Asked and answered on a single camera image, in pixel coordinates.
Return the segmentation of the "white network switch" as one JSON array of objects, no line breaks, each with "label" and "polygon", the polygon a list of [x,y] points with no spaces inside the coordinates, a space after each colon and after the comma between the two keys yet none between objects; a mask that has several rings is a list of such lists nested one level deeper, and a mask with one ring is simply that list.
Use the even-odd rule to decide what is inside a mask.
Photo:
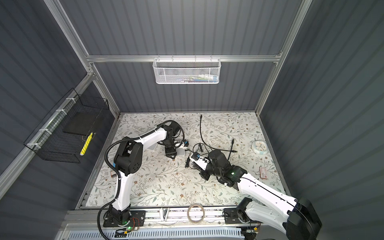
[{"label": "white network switch", "polygon": [[177,148],[176,149],[176,158],[184,157],[186,154],[186,150],[184,148]]},{"label": "white network switch", "polygon": [[147,150],[149,150],[149,151],[154,151],[154,150],[156,149],[157,146],[158,146],[158,143],[155,143],[155,144],[149,146],[149,147],[147,148]]}]

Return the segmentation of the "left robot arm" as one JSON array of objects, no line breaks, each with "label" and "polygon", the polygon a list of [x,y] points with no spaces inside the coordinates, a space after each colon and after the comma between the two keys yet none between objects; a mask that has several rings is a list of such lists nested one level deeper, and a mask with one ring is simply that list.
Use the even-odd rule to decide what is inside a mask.
[{"label": "left robot arm", "polygon": [[167,120],[148,133],[134,138],[124,137],[107,148],[105,163],[117,174],[115,197],[106,204],[109,207],[107,213],[120,225],[127,224],[131,219],[133,177],[142,165],[144,150],[159,144],[165,147],[166,157],[174,160],[177,149],[183,147],[184,142],[185,133],[181,125]]}]

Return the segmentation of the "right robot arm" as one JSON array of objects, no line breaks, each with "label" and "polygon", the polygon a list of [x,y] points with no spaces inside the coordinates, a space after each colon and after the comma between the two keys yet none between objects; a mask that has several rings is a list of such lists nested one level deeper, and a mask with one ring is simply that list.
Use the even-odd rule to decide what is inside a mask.
[{"label": "right robot arm", "polygon": [[220,184],[246,195],[236,208],[241,222],[267,224],[290,240],[315,240],[320,233],[323,224],[308,199],[296,199],[263,184],[247,170],[232,165],[220,150],[206,157],[194,152],[189,159],[203,179],[214,176]]}]

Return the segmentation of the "clear tape roll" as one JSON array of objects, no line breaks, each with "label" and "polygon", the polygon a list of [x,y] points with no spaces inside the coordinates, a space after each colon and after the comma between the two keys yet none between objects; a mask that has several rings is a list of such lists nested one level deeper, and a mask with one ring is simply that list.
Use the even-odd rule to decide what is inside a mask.
[{"label": "clear tape roll", "polygon": [[206,211],[201,204],[191,204],[187,209],[187,218],[191,224],[198,225],[203,222],[206,216]]}]

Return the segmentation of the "red white small box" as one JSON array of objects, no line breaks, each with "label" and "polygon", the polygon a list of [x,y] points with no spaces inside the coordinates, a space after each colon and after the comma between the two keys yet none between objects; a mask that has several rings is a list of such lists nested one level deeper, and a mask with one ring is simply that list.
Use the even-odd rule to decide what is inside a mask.
[{"label": "red white small box", "polygon": [[268,179],[268,171],[265,167],[260,167],[260,178],[261,179]]}]

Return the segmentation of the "white round timer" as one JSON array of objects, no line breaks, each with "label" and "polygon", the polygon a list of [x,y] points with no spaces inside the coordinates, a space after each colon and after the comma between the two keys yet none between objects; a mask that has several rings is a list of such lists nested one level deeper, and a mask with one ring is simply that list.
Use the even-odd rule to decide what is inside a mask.
[{"label": "white round timer", "polygon": [[265,141],[255,140],[252,142],[252,150],[255,154],[266,155],[269,152],[268,145]]}]

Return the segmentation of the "yellow striped marker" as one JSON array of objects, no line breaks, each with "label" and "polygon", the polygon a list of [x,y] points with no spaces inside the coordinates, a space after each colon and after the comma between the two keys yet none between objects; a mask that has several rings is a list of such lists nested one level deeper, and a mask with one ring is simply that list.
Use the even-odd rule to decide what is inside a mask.
[{"label": "yellow striped marker", "polygon": [[87,139],[86,139],[86,141],[85,141],[85,143],[84,143],[84,145],[83,145],[83,147],[82,147],[82,149],[80,151],[80,156],[84,156],[85,155],[85,153],[87,152],[87,149],[88,149],[88,147],[89,147],[93,137],[94,137],[94,133],[91,132],[89,134],[89,136],[87,137]]}]

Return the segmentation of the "black foam pad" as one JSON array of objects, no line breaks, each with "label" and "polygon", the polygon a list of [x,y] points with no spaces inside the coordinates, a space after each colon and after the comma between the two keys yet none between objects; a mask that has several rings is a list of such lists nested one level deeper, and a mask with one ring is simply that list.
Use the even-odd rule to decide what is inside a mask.
[{"label": "black foam pad", "polygon": [[99,128],[101,119],[98,114],[76,113],[64,127],[66,134],[88,136],[92,131]]}]

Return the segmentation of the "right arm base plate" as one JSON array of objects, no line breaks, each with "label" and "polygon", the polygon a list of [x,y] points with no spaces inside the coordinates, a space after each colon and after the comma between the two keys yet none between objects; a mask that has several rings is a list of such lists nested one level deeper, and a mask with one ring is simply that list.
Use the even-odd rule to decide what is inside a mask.
[{"label": "right arm base plate", "polygon": [[236,208],[224,208],[223,217],[227,225],[231,224],[261,224],[262,222],[249,220],[247,222],[242,221],[238,217]]}]

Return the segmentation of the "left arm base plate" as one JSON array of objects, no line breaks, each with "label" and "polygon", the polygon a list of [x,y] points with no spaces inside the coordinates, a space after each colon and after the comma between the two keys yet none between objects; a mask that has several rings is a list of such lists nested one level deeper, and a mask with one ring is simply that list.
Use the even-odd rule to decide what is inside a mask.
[{"label": "left arm base plate", "polygon": [[103,216],[103,227],[142,227],[145,222],[145,217],[146,211],[107,211]]}]

